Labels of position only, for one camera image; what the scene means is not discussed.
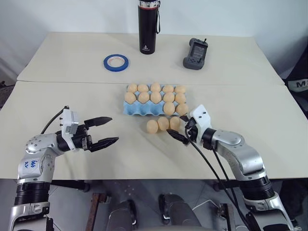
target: logo on bottle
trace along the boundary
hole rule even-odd
[[[149,51],[150,49],[146,45],[144,45],[143,50],[144,51]]]

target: gray remote controller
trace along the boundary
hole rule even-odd
[[[208,47],[206,39],[201,41],[192,38],[189,41],[190,50],[188,56],[183,59],[183,66],[188,69],[200,70],[204,65],[205,54]]]

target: white wall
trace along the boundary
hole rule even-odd
[[[254,36],[278,74],[292,68],[307,45],[307,0],[161,2],[163,34]],[[137,33],[137,3],[0,0],[0,68],[16,79],[49,31]]]

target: black water bottle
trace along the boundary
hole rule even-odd
[[[158,0],[139,1],[139,47],[143,54],[152,54],[155,51],[156,34],[160,32],[159,6]]]

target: table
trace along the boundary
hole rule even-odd
[[[207,38],[203,69],[182,65],[191,38]],[[129,66],[110,72],[103,59],[123,54]],[[137,34],[50,33],[18,80],[34,82],[283,85],[254,38],[157,35],[156,51],[139,52]]]
[[[214,179],[190,145],[166,132],[145,132],[151,116],[122,114],[126,84],[44,83],[18,81],[0,112],[1,178],[16,178],[26,141],[40,133],[64,105],[85,119],[110,116],[104,126],[89,130],[93,141],[119,136],[94,153],[69,151],[57,157],[55,180],[70,179]],[[235,131],[264,160],[270,178],[308,177],[308,123],[285,86],[187,85],[188,105],[204,104],[213,128]],[[60,130],[59,121],[48,132]],[[214,155],[203,149],[213,163]],[[222,160],[227,173],[231,170]]]

